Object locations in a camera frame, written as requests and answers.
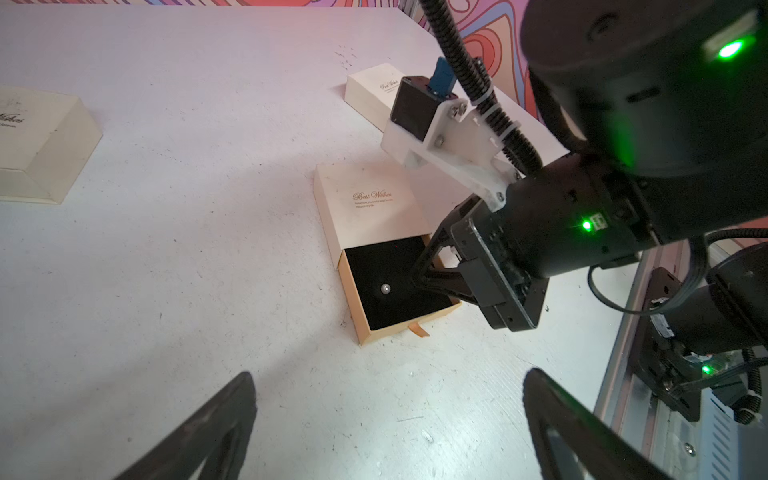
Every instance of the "gift box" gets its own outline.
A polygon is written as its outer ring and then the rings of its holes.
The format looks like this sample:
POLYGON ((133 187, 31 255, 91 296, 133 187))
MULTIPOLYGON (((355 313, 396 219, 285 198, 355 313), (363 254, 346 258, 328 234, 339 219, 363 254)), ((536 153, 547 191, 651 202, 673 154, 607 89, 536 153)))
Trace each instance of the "gift box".
POLYGON ((408 328, 427 336, 421 324, 459 307, 410 280, 430 229, 399 164, 318 165, 314 190, 361 345, 408 328))
POLYGON ((384 131, 401 79, 400 70, 388 63, 348 75, 344 101, 384 131))
POLYGON ((100 139, 80 98, 0 86, 0 200, 60 204, 100 139))

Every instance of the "table surface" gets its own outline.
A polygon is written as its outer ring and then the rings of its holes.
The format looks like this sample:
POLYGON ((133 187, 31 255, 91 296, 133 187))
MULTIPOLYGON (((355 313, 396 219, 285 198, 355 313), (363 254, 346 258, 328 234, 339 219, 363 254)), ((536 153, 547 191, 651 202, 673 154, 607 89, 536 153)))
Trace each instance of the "table surface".
MULTIPOLYGON (((620 313, 579 270, 537 330, 464 305, 361 348, 313 198, 316 164, 386 158, 346 76, 438 56, 394 8, 0 7, 0 84, 76 94, 104 130, 61 206, 0 203, 3 478, 112 478, 242 370, 241 478, 539 477, 525 373, 592 408, 620 313)), ((409 175, 435 227, 467 194, 409 175)), ((622 300, 633 275, 598 282, 622 300)))

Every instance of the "green led light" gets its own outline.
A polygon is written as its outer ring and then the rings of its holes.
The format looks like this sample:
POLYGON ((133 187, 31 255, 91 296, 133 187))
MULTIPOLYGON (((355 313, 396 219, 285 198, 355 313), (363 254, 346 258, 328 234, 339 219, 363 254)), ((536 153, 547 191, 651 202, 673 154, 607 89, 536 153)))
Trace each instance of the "green led light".
POLYGON ((743 40, 732 41, 728 45, 722 47, 718 55, 720 56, 720 58, 731 58, 735 54, 739 53, 739 51, 741 51, 741 48, 743 46, 744 46, 743 40))

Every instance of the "cable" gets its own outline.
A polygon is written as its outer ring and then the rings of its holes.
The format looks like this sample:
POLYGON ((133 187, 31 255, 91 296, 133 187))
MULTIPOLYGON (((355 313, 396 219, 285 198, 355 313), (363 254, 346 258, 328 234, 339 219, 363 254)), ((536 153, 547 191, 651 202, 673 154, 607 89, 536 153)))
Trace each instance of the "cable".
POLYGON ((768 228, 730 228, 712 232, 705 237, 707 246, 726 238, 768 238, 768 228))
POLYGON ((727 380, 733 376, 740 375, 750 370, 759 369, 760 367, 768 366, 768 356, 760 357, 759 359, 750 360, 739 365, 732 366, 729 369, 725 369, 720 373, 712 376, 708 376, 702 379, 694 380, 693 382, 685 382, 679 385, 675 385, 670 390, 672 396, 682 396, 684 393, 696 392, 703 390, 707 387, 715 386, 718 383, 727 380))
MULTIPOLYGON (((755 360, 754 349, 741 351, 744 362, 755 360)), ((763 403, 763 383, 760 378, 760 370, 752 369, 746 373, 746 395, 735 401, 731 406, 733 419, 742 425, 749 425, 758 418, 760 406, 763 403)))
MULTIPOLYGON (((485 70, 482 59, 473 61, 469 56, 445 0, 419 0, 419 2, 432 28, 432 33, 440 44, 445 60, 451 65, 453 73, 469 99, 474 102, 489 91, 491 92, 477 107, 480 113, 484 114, 497 104, 498 100, 496 94, 492 92, 491 77, 485 70)), ((490 114, 485 119, 485 123, 497 135, 503 134, 512 125, 512 121, 502 109, 490 114)), ((501 140, 504 144, 504 155, 523 174, 529 175, 541 169, 541 157, 519 128, 512 130, 501 140)))
POLYGON ((704 237, 691 237, 688 239, 688 245, 690 247, 690 268, 688 269, 688 274, 685 276, 685 279, 683 279, 683 284, 677 293, 658 307, 648 310, 629 310, 611 302, 594 284, 592 273, 598 268, 598 265, 589 267, 589 272, 587 273, 587 285, 589 285, 589 290, 591 290, 592 294, 605 306, 609 306, 610 308, 623 313, 650 315, 652 313, 668 312, 673 308, 677 308, 685 302, 688 296, 690 296, 696 288, 698 288, 701 280, 707 275, 707 269, 709 268, 707 243, 704 237))

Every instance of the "blue connector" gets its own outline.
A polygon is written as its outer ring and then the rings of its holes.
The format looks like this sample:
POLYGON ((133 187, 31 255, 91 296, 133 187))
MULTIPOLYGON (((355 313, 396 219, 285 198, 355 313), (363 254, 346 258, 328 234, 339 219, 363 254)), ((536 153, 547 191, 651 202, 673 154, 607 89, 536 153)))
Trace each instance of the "blue connector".
POLYGON ((453 74, 451 65, 448 65, 448 61, 445 57, 437 59, 437 65, 435 66, 435 73, 432 74, 432 78, 429 79, 429 89, 434 91, 440 97, 447 97, 453 92, 453 85, 456 84, 456 75, 453 74))

